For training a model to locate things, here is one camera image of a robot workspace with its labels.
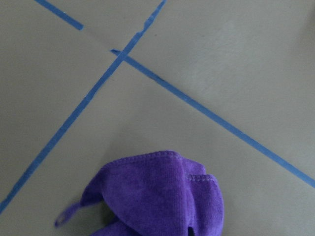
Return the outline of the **purple cloth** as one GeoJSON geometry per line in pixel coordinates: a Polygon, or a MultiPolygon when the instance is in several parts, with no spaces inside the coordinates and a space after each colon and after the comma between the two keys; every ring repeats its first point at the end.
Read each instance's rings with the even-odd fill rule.
{"type": "Polygon", "coordinates": [[[219,236],[224,204],[217,179],[174,151],[121,158],[104,165],[79,202],[55,221],[104,202],[115,217],[97,236],[219,236]]]}

